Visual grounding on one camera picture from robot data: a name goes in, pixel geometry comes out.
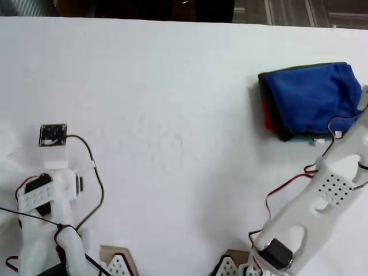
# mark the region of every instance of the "tabletop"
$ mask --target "tabletop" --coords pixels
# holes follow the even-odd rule
[[[264,129],[259,73],[344,61],[368,82],[365,30],[18,17],[0,18],[0,40],[0,125],[19,160],[38,166],[40,124],[84,137],[106,190],[86,226],[100,244],[128,247],[149,276],[208,275],[227,249],[248,250],[267,192],[324,151]],[[67,149],[71,166],[88,160],[78,141]],[[3,192],[24,176],[9,175]],[[273,213],[307,182],[275,195]],[[76,221],[98,200],[91,171]],[[300,276],[365,271],[366,207],[348,211]],[[0,260],[17,254],[19,235],[14,226],[0,237]],[[12,275],[3,263],[0,272]]]

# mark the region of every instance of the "black cable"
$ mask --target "black cable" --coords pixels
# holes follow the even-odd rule
[[[58,235],[61,233],[61,231],[62,230],[64,230],[65,228],[68,228],[68,227],[70,227],[70,228],[72,228],[79,236],[80,236],[80,234],[78,233],[78,230],[75,228],[75,227],[73,227],[72,225],[70,225],[70,224],[67,224],[67,225],[64,225],[64,224],[59,224],[58,226],[57,226],[57,231],[56,231],[56,233],[54,234],[54,236],[53,236],[53,240],[55,241],[55,243],[56,243],[56,245],[59,247],[59,248],[61,248],[61,249],[63,249],[63,247],[61,247],[60,245],[59,245],[59,243],[58,243]],[[99,270],[99,273],[101,274],[101,273],[104,273],[105,275],[107,275],[107,276],[111,276],[111,274],[109,273],[109,272],[107,272],[102,266],[100,266],[94,259],[92,259],[90,256],[88,256],[87,254],[85,254],[85,257],[86,257],[86,259],[94,266],[94,267],[96,267],[98,270]]]
[[[98,181],[99,186],[101,188],[101,200],[100,200],[99,204],[76,226],[76,230],[79,230],[80,227],[101,207],[102,203],[104,202],[105,189],[104,189],[104,185],[102,184],[102,181],[99,177],[98,170],[97,170],[97,165],[96,165],[96,162],[93,158],[92,150],[91,150],[90,146],[88,145],[88,143],[86,142],[86,140],[83,139],[82,137],[80,137],[78,135],[74,135],[74,134],[67,135],[67,138],[69,138],[69,137],[74,137],[74,138],[79,139],[86,146],[86,148],[88,150],[88,153],[90,154],[91,160],[94,162],[94,172],[96,174],[97,181]]]
[[[43,220],[43,221],[45,221],[47,223],[51,223],[51,224],[56,225],[56,226],[59,225],[58,223],[55,223],[55,222],[53,222],[51,220],[46,220],[43,217],[36,217],[36,216],[32,216],[31,214],[21,213],[21,212],[9,210],[9,209],[3,208],[3,207],[0,207],[0,210],[6,211],[6,212],[10,212],[10,213],[13,213],[13,214],[20,214],[21,216],[33,217],[34,219]]]
[[[11,263],[9,263],[10,260],[17,260],[19,258],[19,256],[10,256],[10,257],[7,257],[6,260],[5,260],[5,265],[13,270],[14,272],[18,272],[18,268],[14,265],[12,265]]]
[[[13,213],[13,214],[19,214],[19,215],[21,215],[21,216],[26,216],[26,217],[32,217],[32,218],[34,218],[34,219],[38,219],[38,220],[42,220],[42,221],[45,221],[45,222],[47,222],[47,223],[51,223],[51,224],[53,224],[53,225],[56,225],[57,226],[57,231],[56,231],[56,233],[54,234],[54,236],[53,236],[53,239],[54,239],[54,241],[55,241],[55,243],[56,243],[56,245],[58,246],[58,247],[60,247],[61,249],[62,249],[62,247],[59,245],[59,243],[58,243],[58,241],[57,241],[57,238],[58,238],[58,235],[61,233],[61,231],[63,230],[63,229],[65,229],[65,228],[68,228],[68,227],[71,227],[79,236],[80,236],[80,234],[78,233],[78,230],[75,228],[75,227],[73,227],[72,225],[70,225],[70,224],[61,224],[61,223],[55,223],[55,222],[53,222],[53,221],[51,221],[51,220],[46,220],[46,219],[44,219],[44,218],[42,218],[42,217],[36,217],[36,216],[32,216],[31,214],[26,214],[26,213],[21,213],[21,212],[17,212],[17,211],[13,211],[13,210],[10,210],[10,209],[6,209],[6,208],[3,208],[3,207],[0,207],[0,210],[3,210],[3,211],[6,211],[6,212],[10,212],[10,213]],[[93,266],[95,266],[99,271],[101,271],[101,272],[103,272],[105,275],[107,275],[107,276],[111,276],[111,274],[110,273],[108,273],[102,266],[100,266],[94,259],[92,259],[90,256],[88,256],[87,254],[85,254],[85,257],[86,257],[86,259],[93,265]]]

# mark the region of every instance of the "red wire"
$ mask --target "red wire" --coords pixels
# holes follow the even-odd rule
[[[289,185],[290,183],[292,183],[294,180],[298,179],[299,177],[308,177],[308,178],[313,178],[312,175],[310,174],[298,174],[296,175],[295,177],[293,177],[292,179],[286,181],[284,184],[280,185],[279,187],[277,187],[276,189],[274,189],[273,191],[271,191],[267,196],[266,196],[266,199],[265,199],[265,204],[266,204],[266,208],[267,208],[267,211],[269,212],[269,220],[271,220],[272,218],[272,215],[271,215],[271,210],[270,210],[270,207],[269,207],[269,202],[268,202],[268,199],[271,195],[277,193],[278,191],[282,190],[283,188],[285,188],[287,185]]]
[[[13,266],[11,263],[9,263],[10,260],[17,260],[19,257],[18,256],[10,256],[8,258],[6,258],[5,260],[5,265],[10,268],[11,270],[13,270],[14,272],[18,272],[18,268],[16,268],[15,266]]]

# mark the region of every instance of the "folded cloth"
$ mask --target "folded cloth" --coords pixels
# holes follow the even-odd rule
[[[354,117],[362,93],[351,66],[347,63],[295,67],[259,75],[261,88],[276,122],[291,136],[296,133],[328,133],[333,117]],[[333,129],[348,131],[354,120],[335,120]]]

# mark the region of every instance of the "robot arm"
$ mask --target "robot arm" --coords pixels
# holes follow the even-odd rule
[[[19,211],[42,216],[63,225],[74,225],[70,202],[79,194],[78,178],[71,170],[42,174],[18,192]],[[35,276],[58,264],[53,237],[55,225],[20,216],[23,248],[20,254],[20,276]],[[64,249],[70,275],[97,275],[89,270],[82,239],[72,228],[65,228],[57,237]]]
[[[354,179],[348,179],[332,169],[332,165],[350,155],[359,155]],[[254,241],[252,254],[260,265],[273,274],[297,275],[330,237],[336,222],[362,194],[368,179],[368,111],[334,143],[317,161],[318,172],[305,190],[288,203]],[[325,202],[321,207],[317,202]],[[292,252],[276,239],[280,233],[298,226],[303,228],[301,246]]]

